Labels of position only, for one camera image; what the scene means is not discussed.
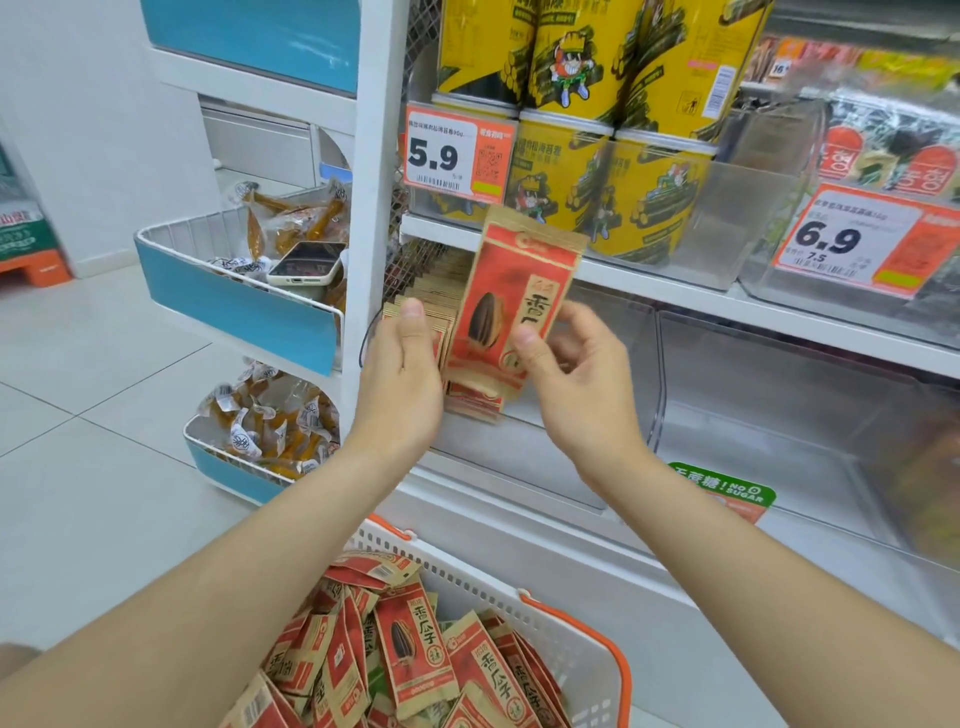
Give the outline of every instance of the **shopping basket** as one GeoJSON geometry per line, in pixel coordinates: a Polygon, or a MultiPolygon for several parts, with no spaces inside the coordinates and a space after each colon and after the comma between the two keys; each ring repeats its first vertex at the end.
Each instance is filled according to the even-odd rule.
{"type": "Polygon", "coordinates": [[[440,595],[440,620],[458,619],[471,609],[495,609],[527,638],[553,673],[573,728],[629,728],[630,665],[616,644],[599,632],[379,516],[367,518],[347,548],[386,551],[421,564],[424,588],[440,595]]]}

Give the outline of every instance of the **white shelf post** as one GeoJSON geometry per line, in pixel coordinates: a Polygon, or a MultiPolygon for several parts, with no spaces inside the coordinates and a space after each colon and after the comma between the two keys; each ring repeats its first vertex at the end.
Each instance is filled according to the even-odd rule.
{"type": "Polygon", "coordinates": [[[344,325],[340,429],[353,424],[364,333],[380,308],[396,170],[409,0],[363,3],[357,78],[356,145],[350,213],[349,285],[344,325]]]}

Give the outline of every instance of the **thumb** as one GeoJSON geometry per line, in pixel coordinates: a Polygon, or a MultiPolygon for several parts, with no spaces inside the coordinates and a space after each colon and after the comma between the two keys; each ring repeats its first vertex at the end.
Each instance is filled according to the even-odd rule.
{"type": "Polygon", "coordinates": [[[433,329],[427,323],[423,303],[407,299],[400,304],[399,323],[396,327],[403,349],[403,367],[436,366],[433,355],[433,329]]]}
{"type": "Polygon", "coordinates": [[[520,324],[514,329],[511,338],[520,362],[530,373],[538,391],[564,375],[550,347],[540,338],[535,328],[529,324],[520,324]]]}

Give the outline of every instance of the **finger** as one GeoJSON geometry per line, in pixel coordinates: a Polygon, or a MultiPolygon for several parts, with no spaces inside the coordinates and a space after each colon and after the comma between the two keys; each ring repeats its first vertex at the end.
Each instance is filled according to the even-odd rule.
{"type": "Polygon", "coordinates": [[[550,332],[550,335],[547,336],[546,343],[550,345],[550,349],[557,357],[557,361],[565,362],[571,366],[576,366],[580,363],[580,356],[583,353],[584,345],[573,331],[569,329],[563,331],[553,330],[550,332]]]}
{"type": "Polygon", "coordinates": [[[539,391],[542,392],[558,377],[564,376],[550,347],[540,338],[535,328],[521,324],[510,335],[520,362],[530,373],[530,378],[539,391]]]}
{"type": "Polygon", "coordinates": [[[423,303],[418,299],[407,299],[400,304],[400,317],[397,319],[397,332],[400,347],[403,349],[403,368],[436,367],[433,355],[433,330],[427,323],[423,303]]]}
{"type": "Polygon", "coordinates": [[[376,323],[376,333],[364,357],[364,371],[383,370],[399,372],[403,366],[403,349],[397,332],[397,319],[382,319],[376,323]]]}
{"type": "Polygon", "coordinates": [[[585,303],[564,301],[557,314],[557,320],[570,324],[570,328],[585,344],[600,342],[613,336],[613,332],[603,323],[603,320],[585,303]]]}

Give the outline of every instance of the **orange pallet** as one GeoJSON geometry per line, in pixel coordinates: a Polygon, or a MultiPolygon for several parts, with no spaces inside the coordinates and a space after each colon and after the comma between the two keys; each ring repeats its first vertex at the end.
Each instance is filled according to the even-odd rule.
{"type": "Polygon", "coordinates": [[[10,260],[0,260],[0,273],[17,268],[26,269],[27,281],[38,288],[66,283],[73,279],[60,251],[40,251],[12,257],[10,260]]]}

